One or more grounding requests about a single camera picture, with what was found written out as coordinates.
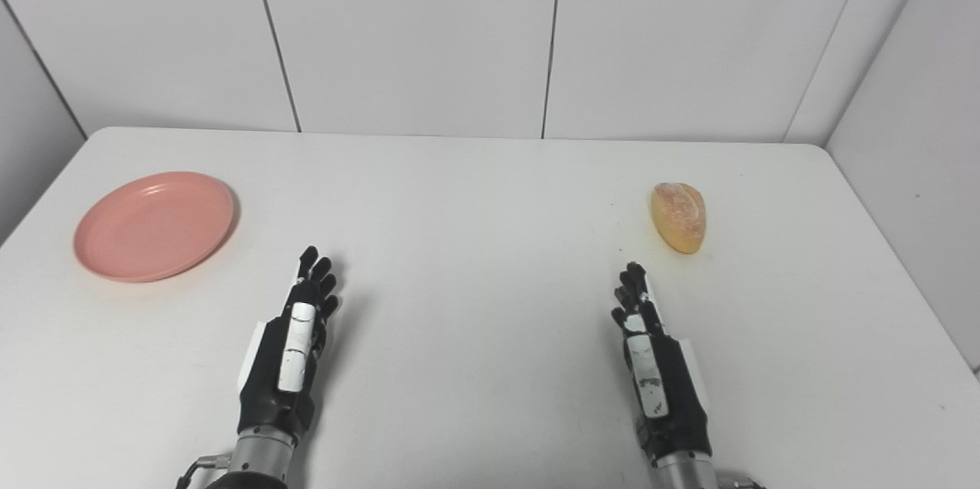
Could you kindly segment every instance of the white table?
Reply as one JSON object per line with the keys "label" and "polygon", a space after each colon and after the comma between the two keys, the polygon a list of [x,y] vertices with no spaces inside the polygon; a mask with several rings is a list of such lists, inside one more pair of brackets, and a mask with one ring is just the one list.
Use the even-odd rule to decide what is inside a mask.
{"label": "white table", "polygon": [[[149,284],[81,269],[85,210],[175,169],[234,189],[224,248]],[[695,256],[648,217],[675,180],[707,202]],[[980,483],[980,385],[819,148],[108,129],[0,249],[5,485],[168,488],[228,450],[252,329],[311,243],[343,307],[291,488],[650,486],[609,319],[630,259],[696,344],[718,467]]]}

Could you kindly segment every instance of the white wall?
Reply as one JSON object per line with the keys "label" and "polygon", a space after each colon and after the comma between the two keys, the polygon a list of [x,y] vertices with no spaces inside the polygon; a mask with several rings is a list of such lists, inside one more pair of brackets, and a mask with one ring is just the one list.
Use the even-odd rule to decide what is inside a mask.
{"label": "white wall", "polygon": [[10,2],[88,131],[819,144],[903,0]]}
{"label": "white wall", "polygon": [[830,153],[980,366],[980,8],[909,0]]}
{"label": "white wall", "polygon": [[304,130],[541,134],[554,0],[269,0]]}
{"label": "white wall", "polygon": [[295,130],[262,0],[8,0],[78,122]]}
{"label": "white wall", "polygon": [[81,132],[0,3],[0,243],[81,143]]}
{"label": "white wall", "polygon": [[546,134],[781,141],[813,80],[822,144],[902,3],[855,1],[559,0]]}

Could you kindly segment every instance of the plate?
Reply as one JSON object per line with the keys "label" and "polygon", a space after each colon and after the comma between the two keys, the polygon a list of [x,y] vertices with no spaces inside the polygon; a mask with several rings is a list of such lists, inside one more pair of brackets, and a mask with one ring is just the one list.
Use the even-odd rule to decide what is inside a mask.
{"label": "plate", "polygon": [[230,232],[223,182],[193,171],[136,179],[108,193],[74,231],[74,255],[106,279],[149,282],[196,266]]}

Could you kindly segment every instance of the bread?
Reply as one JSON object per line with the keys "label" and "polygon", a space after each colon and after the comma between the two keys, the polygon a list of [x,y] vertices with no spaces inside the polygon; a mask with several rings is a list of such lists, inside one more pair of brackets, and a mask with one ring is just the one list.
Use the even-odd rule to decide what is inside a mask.
{"label": "bread", "polygon": [[657,231],[671,248],[694,254],[704,242],[704,199],[684,183],[661,183],[654,188],[651,214]]}

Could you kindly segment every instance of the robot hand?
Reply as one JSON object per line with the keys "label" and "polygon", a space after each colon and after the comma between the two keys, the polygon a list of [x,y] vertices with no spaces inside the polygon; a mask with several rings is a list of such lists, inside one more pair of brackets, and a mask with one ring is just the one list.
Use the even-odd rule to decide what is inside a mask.
{"label": "robot hand", "polygon": [[311,388],[326,322],[340,305],[330,295],[337,285],[330,259],[318,257],[315,247],[305,250],[283,312],[256,329],[239,394],[234,453],[200,457],[178,479],[178,489],[190,484],[197,468],[227,468],[209,489],[286,489],[293,450],[314,416]]}
{"label": "robot hand", "polygon": [[312,246],[300,256],[283,313],[266,323],[239,395],[239,434],[270,427],[289,436],[295,446],[309,430],[315,409],[309,388],[326,345],[326,322],[339,306],[330,295],[337,285],[329,274],[330,259],[318,256]]}
{"label": "robot hand", "polygon": [[707,440],[707,413],[688,368],[688,344],[666,333],[651,298],[647,273],[630,263],[616,288],[612,318],[623,332],[623,354],[640,402],[637,436],[661,489],[717,489]]}

